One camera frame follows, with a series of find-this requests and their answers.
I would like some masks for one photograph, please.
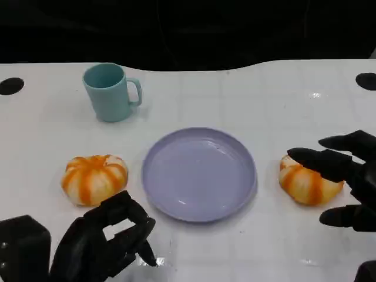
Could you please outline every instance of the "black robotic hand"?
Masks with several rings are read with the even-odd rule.
[[[109,241],[103,228],[129,219],[135,225]],[[50,270],[53,282],[103,282],[136,259],[156,266],[146,238],[155,226],[144,209],[124,191],[76,219],[61,240]]]
[[[348,135],[318,141],[322,146],[349,151],[364,160],[354,162],[351,156],[332,151],[293,148],[288,155],[308,169],[319,172],[333,182],[345,180],[351,194],[361,203],[325,211],[320,222],[330,226],[353,227],[355,231],[376,231],[376,137],[362,130]]]

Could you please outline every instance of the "mug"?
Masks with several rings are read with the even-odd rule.
[[[129,100],[127,82],[137,88],[139,100]],[[89,68],[83,75],[83,85],[98,119],[119,122],[132,113],[132,106],[142,103],[142,90],[138,79],[127,78],[123,68],[115,63],[100,63]]]

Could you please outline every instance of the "orange striped pumpkin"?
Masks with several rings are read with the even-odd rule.
[[[284,156],[280,162],[280,185],[295,201],[309,206],[325,204],[343,188],[344,182],[335,183],[322,178],[318,172],[306,169]]]
[[[61,185],[73,203],[96,206],[122,190],[127,179],[127,168],[119,157],[75,157],[67,164]]]

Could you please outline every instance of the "purple plate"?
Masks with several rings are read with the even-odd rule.
[[[143,187],[162,212],[207,222],[236,212],[256,193],[254,160],[235,138],[188,128],[160,139],[142,168]]]

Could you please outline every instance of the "table surface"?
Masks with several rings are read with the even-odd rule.
[[[0,219],[30,214],[50,230],[54,252],[87,211],[71,204],[60,187],[67,161],[113,154],[129,166],[128,191],[157,220],[150,240],[162,263],[150,268],[138,261],[114,281],[343,282],[353,281],[363,261],[376,259],[374,234],[318,222],[325,209],[356,203],[349,187],[328,205],[308,208],[278,185],[278,161],[287,149],[319,149],[318,139],[356,129],[376,135],[376,94],[355,82],[357,74],[374,72],[376,61],[275,61],[220,72],[125,68],[140,80],[145,98],[119,123],[95,118],[81,78],[91,65],[0,65],[0,80],[25,81],[19,93],[0,96]],[[233,135],[256,161],[256,198],[213,224],[170,219],[142,189],[140,171],[150,147],[191,126]]]

